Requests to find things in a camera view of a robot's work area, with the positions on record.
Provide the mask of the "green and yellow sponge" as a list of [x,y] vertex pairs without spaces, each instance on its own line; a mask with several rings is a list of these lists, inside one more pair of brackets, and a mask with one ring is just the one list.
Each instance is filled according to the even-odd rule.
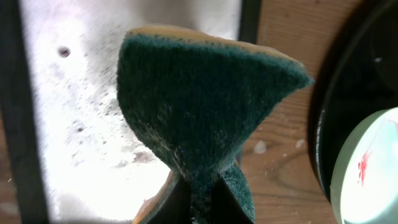
[[254,222],[238,154],[280,101],[312,81],[301,62],[269,47],[174,26],[130,30],[119,51],[119,107],[170,169],[134,223],[148,223],[179,179],[190,184],[191,223],[214,223],[218,179]]

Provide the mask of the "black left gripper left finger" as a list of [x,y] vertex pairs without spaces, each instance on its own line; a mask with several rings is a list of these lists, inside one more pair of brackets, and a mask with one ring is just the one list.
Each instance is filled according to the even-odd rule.
[[148,224],[190,224],[190,184],[179,179]]

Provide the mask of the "light green plate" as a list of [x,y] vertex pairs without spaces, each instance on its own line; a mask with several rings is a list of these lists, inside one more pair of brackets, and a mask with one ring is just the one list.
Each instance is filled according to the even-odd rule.
[[397,224],[397,108],[369,115],[346,138],[330,202],[339,224]]

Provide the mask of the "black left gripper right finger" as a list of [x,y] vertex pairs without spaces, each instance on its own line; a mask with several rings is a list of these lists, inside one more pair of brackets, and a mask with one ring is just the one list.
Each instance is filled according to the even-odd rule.
[[223,179],[214,184],[214,224],[253,224]]

